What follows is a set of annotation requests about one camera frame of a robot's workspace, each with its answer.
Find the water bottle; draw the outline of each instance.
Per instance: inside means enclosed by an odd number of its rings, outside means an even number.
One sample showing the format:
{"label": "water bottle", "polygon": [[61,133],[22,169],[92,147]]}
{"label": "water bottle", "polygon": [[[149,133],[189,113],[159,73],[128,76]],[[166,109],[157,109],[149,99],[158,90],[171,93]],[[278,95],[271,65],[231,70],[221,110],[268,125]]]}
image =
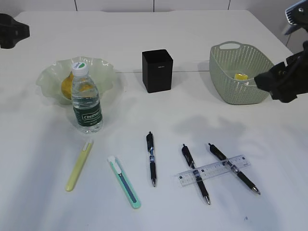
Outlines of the water bottle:
{"label": "water bottle", "polygon": [[83,62],[72,65],[72,101],[78,121],[78,129],[84,133],[95,133],[103,126],[100,96],[89,77],[88,65]]}

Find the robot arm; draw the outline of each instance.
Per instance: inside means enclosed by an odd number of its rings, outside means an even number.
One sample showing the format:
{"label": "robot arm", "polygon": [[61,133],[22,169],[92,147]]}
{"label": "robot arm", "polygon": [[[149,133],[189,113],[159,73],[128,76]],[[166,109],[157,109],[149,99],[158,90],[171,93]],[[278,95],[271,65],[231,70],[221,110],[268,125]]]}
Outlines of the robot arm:
{"label": "robot arm", "polygon": [[[304,28],[308,31],[308,1],[303,0],[285,11],[288,27],[285,34]],[[255,77],[259,89],[271,94],[273,100],[289,103],[297,95],[308,93],[308,41],[303,44],[304,50],[292,55],[284,62],[275,65],[271,70]]]}

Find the green label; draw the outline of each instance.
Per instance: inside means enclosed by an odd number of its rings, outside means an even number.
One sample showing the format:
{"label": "green label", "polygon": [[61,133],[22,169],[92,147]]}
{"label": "green label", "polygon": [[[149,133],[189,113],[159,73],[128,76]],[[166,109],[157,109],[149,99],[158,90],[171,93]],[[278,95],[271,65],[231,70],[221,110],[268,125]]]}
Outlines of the green label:
{"label": "green label", "polygon": [[100,103],[90,109],[74,108],[74,112],[78,123],[84,127],[93,126],[99,123],[103,118]]}

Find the mint green utility knife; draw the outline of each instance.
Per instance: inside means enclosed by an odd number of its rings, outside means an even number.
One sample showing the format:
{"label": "mint green utility knife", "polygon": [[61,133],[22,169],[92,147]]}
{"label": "mint green utility knife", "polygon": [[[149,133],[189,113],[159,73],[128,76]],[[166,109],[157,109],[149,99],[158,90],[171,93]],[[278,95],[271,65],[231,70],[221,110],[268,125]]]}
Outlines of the mint green utility knife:
{"label": "mint green utility knife", "polygon": [[115,176],[117,178],[117,180],[119,181],[123,191],[126,194],[126,197],[128,198],[128,201],[130,202],[130,205],[133,208],[140,208],[141,203],[130,183],[130,181],[128,180],[125,172],[123,171],[119,160],[117,158],[115,158],[114,156],[110,156],[108,157],[108,162],[110,163],[110,166],[113,170],[113,172],[115,173]]}

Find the bottle cap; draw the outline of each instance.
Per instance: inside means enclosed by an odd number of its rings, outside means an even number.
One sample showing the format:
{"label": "bottle cap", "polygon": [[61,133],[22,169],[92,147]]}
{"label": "bottle cap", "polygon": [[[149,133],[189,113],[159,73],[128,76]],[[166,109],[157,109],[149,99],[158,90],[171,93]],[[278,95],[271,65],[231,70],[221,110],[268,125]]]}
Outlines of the bottle cap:
{"label": "bottle cap", "polygon": [[83,62],[73,63],[72,64],[72,73],[73,76],[85,76],[89,71],[88,65]]}

